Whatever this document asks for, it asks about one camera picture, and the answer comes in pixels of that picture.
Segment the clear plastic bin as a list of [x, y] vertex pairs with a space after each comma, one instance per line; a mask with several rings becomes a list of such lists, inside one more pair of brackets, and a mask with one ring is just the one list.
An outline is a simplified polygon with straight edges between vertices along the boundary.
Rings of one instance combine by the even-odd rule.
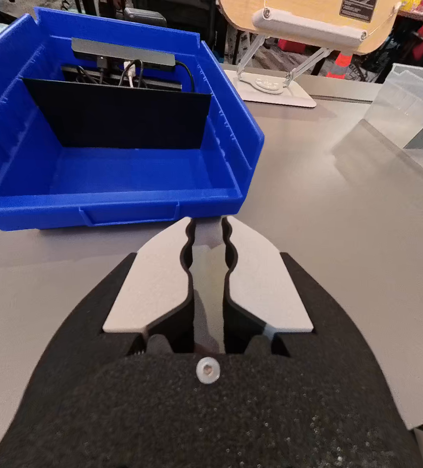
[[394, 64], [364, 119], [423, 169], [423, 150], [404, 149], [423, 128], [423, 67]]

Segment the orange traffic cone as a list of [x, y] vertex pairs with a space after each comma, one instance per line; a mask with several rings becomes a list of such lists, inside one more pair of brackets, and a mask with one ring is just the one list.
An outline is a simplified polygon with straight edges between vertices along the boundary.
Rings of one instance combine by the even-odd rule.
[[331, 79], [345, 79], [352, 58], [352, 55], [345, 55], [340, 52], [325, 77]]

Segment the black USB hub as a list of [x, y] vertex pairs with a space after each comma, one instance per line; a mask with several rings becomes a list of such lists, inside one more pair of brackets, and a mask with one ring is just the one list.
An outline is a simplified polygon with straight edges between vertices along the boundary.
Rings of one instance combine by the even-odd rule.
[[[101, 72], [96, 69], [83, 68], [81, 66], [63, 65], [61, 66], [61, 72], [66, 81], [87, 84], [118, 86], [121, 79], [121, 73]], [[178, 81], [149, 78], [145, 76], [142, 77], [140, 87], [156, 90], [182, 91], [182, 84]]]

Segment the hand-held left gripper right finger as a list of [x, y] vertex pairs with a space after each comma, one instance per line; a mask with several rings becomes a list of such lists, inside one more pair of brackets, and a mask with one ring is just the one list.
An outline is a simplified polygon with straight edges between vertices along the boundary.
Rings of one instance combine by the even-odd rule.
[[257, 333], [308, 333], [313, 323], [279, 249], [233, 216], [222, 219], [226, 299]]

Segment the grey USB hub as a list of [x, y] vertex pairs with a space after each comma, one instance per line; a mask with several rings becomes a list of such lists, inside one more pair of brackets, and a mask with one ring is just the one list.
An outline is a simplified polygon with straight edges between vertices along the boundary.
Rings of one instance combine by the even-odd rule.
[[76, 58], [92, 62], [96, 62], [101, 58], [118, 64], [139, 60], [142, 61], [144, 68], [163, 71], [173, 71], [176, 66], [174, 54], [168, 52], [102, 43], [81, 38], [72, 38], [71, 46]]

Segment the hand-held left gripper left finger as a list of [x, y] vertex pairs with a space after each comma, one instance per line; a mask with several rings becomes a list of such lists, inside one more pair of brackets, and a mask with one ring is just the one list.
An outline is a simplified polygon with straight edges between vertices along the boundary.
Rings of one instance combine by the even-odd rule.
[[184, 217], [138, 250], [103, 332], [152, 335], [168, 315], [194, 305], [190, 267], [195, 229], [195, 221]]

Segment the blue plastic bin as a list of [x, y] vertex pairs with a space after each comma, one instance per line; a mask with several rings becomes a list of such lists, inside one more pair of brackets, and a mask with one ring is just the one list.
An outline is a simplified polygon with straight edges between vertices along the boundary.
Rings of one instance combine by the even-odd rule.
[[[0, 33], [0, 230], [175, 221], [236, 214], [264, 133], [197, 33], [36, 8]], [[143, 76], [211, 94], [202, 145], [191, 150], [63, 147], [22, 78], [65, 81], [72, 38], [172, 53], [173, 71]]]

